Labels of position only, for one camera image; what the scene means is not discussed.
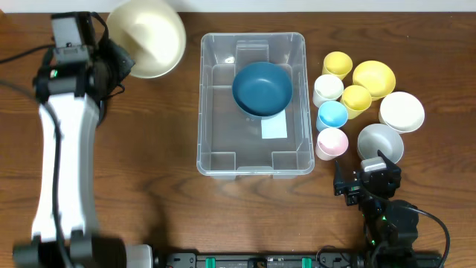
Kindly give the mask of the yellow cup upper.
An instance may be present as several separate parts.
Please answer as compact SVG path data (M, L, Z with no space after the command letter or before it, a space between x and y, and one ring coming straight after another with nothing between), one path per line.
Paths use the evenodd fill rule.
M353 69L353 61L349 55L341 51L333 51L325 56L322 74L331 74L343 80Z

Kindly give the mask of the yellow cup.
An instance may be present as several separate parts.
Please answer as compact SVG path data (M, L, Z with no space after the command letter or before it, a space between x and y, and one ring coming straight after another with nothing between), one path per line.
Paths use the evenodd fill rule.
M354 119L366 111L373 100L369 91L363 86L348 86L341 95L340 102L344 105L348 113L348 119Z
M331 74L343 80L353 69L353 61L349 55L341 51L333 51L325 56L322 74Z

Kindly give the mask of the white small bowl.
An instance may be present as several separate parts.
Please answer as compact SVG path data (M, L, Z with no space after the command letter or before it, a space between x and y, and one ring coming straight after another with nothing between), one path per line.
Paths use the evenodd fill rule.
M407 92L393 92L380 104L379 121L398 134L411 133L423 125L425 110L415 96Z

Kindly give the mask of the grey small bowl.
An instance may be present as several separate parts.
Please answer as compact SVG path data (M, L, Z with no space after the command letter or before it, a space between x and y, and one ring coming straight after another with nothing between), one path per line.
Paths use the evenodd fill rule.
M397 131L385 124L370 124L358 135L357 152L361 160L378 156L381 151L393 163L404 155L405 146Z

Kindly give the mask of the yellow small bowl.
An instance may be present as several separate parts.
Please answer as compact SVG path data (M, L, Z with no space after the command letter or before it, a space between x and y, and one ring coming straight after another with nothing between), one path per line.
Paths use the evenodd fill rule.
M376 101L393 92L396 87L396 76L386 64L368 60L355 68L353 83L366 88L371 98Z

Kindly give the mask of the light blue cup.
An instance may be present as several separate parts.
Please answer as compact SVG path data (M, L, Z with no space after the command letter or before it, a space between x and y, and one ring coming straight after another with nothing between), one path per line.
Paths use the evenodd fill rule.
M316 128L319 132L326 128L340 128L347 120L348 112L345 106L338 101L329 100L322 103L318 109Z

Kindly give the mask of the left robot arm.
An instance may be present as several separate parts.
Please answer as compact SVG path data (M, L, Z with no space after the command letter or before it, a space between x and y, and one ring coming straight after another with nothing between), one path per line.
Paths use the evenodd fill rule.
M102 235L94 204L94 135L105 102L124 91L134 61L95 12L51 17L54 45L33 79L43 132L42 185L31 241L13 247L18 267L151 267L149 245Z

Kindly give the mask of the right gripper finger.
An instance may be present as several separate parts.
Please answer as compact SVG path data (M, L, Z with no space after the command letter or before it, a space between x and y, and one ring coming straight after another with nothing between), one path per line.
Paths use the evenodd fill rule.
M377 150L378 157L381 157L383 162L386 164L386 168L389 170L396 170L398 166L392 162L381 150Z
M342 195L346 188L347 184L341 175L341 167L338 163L338 161L335 161L335 175L333 179L333 188L334 188L334 195L335 196L340 196Z

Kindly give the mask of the cream cup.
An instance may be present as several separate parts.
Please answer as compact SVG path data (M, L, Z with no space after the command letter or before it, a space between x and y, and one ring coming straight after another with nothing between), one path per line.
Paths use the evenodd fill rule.
M326 101L337 100L344 91L343 82L332 74L322 74L314 83L312 102L320 107Z

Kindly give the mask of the yellow cup lower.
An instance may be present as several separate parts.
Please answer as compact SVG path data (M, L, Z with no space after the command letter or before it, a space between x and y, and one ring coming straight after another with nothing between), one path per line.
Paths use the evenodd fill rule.
M341 95L340 102L344 105L348 113L348 119L354 119L366 111L373 100L369 91L363 86L348 86Z

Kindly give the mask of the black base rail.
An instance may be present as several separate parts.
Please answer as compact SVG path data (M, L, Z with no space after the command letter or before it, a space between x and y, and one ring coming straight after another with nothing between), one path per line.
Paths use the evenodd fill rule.
M157 255L156 268L365 268L365 267L443 267L435 254L400 254L395 257L380 253L361 254L324 250L313 255L204 255L178 252Z

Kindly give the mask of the clear plastic storage bin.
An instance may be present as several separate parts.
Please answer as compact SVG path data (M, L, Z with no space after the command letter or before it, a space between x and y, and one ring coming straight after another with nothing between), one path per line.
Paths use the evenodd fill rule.
M196 166L216 179L292 179L313 170L302 34L202 37Z

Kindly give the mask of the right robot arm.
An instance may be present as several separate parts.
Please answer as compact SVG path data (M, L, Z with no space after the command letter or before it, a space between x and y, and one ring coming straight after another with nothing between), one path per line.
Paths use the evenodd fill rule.
M364 218L367 248L351 254L351 267L416 267L412 244L418 238L419 217L414 207L404 200L394 200L400 187L402 170L382 151L377 157L364 160L361 170L344 178L335 163L334 195L344 196L346 205L357 205Z

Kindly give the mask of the cream large bowl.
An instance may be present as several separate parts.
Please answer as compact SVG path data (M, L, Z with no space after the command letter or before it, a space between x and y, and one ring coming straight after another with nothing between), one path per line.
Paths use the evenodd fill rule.
M186 48L186 31L166 1L123 1L107 17L110 38L135 61L131 75L151 79L171 72Z

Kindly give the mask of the dark blue bowl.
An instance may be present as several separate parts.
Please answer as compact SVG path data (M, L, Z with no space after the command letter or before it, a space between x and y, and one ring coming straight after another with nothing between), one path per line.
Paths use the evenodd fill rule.
M231 86L236 105L255 118L272 118L292 101L293 85L284 68L255 62L240 70Z

